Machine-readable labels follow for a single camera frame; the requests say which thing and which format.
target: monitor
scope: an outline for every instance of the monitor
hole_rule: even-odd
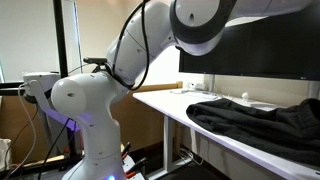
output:
[[[180,72],[320,80],[320,3],[303,11],[226,27],[215,49],[180,49]]]

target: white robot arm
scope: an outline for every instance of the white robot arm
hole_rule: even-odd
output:
[[[146,68],[168,46],[193,55],[211,51],[225,24],[244,16],[270,16],[299,11],[312,0],[173,0],[171,5],[150,1],[128,21],[107,51],[108,72],[79,74],[55,83],[52,102],[82,131],[85,158],[64,179],[126,179],[120,155],[120,127],[110,106],[122,99]],[[142,34],[144,19],[147,44]]]

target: black fabric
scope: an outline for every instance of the black fabric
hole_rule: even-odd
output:
[[[320,101],[263,111],[228,99],[201,102],[187,108],[188,117],[257,149],[290,160],[320,166]]]

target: computer screen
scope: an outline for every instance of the computer screen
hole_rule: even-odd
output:
[[[226,27],[210,53],[180,50],[180,72],[320,80],[320,3]]]

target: dark garment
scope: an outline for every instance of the dark garment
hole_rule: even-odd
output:
[[[204,129],[294,161],[320,166],[320,101],[263,111],[228,99],[190,105],[187,115]]]

